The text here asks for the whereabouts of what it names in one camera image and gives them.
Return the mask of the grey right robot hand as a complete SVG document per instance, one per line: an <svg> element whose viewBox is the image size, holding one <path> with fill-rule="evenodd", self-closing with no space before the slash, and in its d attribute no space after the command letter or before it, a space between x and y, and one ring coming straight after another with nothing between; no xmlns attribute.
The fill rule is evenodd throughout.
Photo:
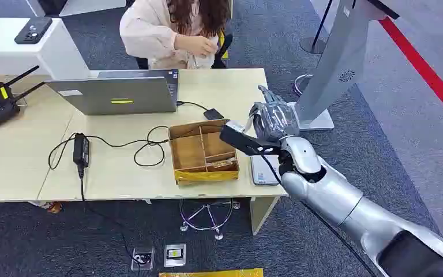
<svg viewBox="0 0 443 277"><path fill-rule="evenodd" d="M265 102L253 104L245 130L254 128L257 138L269 142L277 142L286 136L298 136L298 121L288 103L263 85L259 85L258 89Z"/></svg>

